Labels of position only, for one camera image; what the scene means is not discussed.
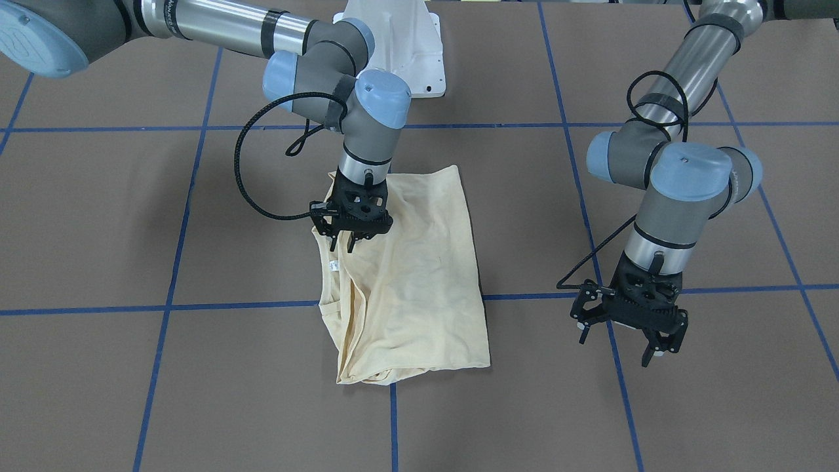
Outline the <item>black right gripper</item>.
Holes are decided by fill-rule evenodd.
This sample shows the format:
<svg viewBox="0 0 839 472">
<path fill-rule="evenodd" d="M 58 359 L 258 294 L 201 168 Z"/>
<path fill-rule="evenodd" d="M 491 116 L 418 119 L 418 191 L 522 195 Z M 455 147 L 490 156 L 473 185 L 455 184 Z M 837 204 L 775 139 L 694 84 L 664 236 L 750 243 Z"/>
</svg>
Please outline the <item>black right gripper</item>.
<svg viewBox="0 0 839 472">
<path fill-rule="evenodd" d="M 366 178 L 362 184 L 349 180 L 336 171 L 332 192 L 325 201 L 311 202 L 311 220 L 315 232 L 330 238 L 331 252 L 338 247 L 340 232 L 350 232 L 347 253 L 353 253 L 357 240 L 371 239 L 389 233 L 393 218 L 387 212 L 387 183 L 372 184 Z"/>
</svg>

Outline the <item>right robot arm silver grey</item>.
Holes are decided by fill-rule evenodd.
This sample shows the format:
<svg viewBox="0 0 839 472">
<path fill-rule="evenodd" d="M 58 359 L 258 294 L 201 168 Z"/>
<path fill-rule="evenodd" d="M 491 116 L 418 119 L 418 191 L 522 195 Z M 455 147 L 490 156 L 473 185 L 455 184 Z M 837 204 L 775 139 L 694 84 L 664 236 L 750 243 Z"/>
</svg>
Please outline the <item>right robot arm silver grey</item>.
<svg viewBox="0 0 839 472">
<path fill-rule="evenodd" d="M 410 110 L 410 87 L 398 75 L 370 68 L 376 42 L 362 20 L 336 23 L 237 1 L 3 1 L 2 52 L 40 77 L 65 78 L 133 39 L 178 38 L 267 60 L 269 103 L 243 126 L 234 147 L 240 194 L 264 217 L 244 187 L 241 153 L 250 129 L 269 111 L 302 116 L 305 131 L 286 149 L 294 156 L 315 132 L 343 136 L 332 192 L 307 212 L 317 232 L 356 242 L 389 232 L 386 178 Z"/>
</svg>

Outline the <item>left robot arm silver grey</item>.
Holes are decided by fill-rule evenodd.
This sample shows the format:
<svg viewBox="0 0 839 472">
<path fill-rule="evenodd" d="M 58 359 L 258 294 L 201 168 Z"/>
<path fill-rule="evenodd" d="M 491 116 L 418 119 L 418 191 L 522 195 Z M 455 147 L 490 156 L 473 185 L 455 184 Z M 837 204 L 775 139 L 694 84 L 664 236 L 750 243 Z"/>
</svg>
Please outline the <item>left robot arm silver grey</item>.
<svg viewBox="0 0 839 472">
<path fill-rule="evenodd" d="M 647 339 L 641 364 L 680 351 L 689 318 L 677 306 L 684 268 L 705 224 L 740 203 L 763 180 L 763 164 L 745 147 L 711 147 L 687 140 L 690 120 L 715 92 L 726 62 L 762 24 L 837 19 L 836 1 L 704 1 L 681 45 L 650 90 L 626 95 L 631 117 L 601 132 L 587 150 L 593 176 L 642 190 L 638 212 L 612 280 L 575 286 L 570 316 L 585 343 L 590 328 L 614 322 Z"/>
</svg>

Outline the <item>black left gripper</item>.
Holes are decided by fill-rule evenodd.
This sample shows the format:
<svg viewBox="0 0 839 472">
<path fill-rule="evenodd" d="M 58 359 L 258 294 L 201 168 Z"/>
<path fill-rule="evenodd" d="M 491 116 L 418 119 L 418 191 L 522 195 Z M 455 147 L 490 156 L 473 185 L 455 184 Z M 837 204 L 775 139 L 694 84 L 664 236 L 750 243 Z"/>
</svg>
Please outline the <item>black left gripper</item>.
<svg viewBox="0 0 839 472">
<path fill-rule="evenodd" d="M 675 304 L 682 290 L 682 275 L 663 274 L 663 253 L 655 253 L 649 269 L 638 267 L 621 255 L 609 286 L 585 280 L 576 286 L 578 294 L 570 309 L 585 344 L 590 327 L 612 321 L 641 330 L 648 344 L 641 367 L 653 357 L 679 351 L 688 328 L 688 313 Z"/>
</svg>

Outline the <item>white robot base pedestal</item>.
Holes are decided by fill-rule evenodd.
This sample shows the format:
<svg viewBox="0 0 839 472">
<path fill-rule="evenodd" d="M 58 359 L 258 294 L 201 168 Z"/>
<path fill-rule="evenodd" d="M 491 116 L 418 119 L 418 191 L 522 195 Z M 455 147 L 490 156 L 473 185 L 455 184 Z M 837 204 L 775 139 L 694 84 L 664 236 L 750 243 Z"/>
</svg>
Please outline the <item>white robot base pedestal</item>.
<svg viewBox="0 0 839 472">
<path fill-rule="evenodd" d="M 412 98 L 440 98 L 446 93 L 440 18 L 425 1 L 348 1 L 333 22 L 356 18 L 374 36 L 367 69 L 400 77 Z"/>
</svg>

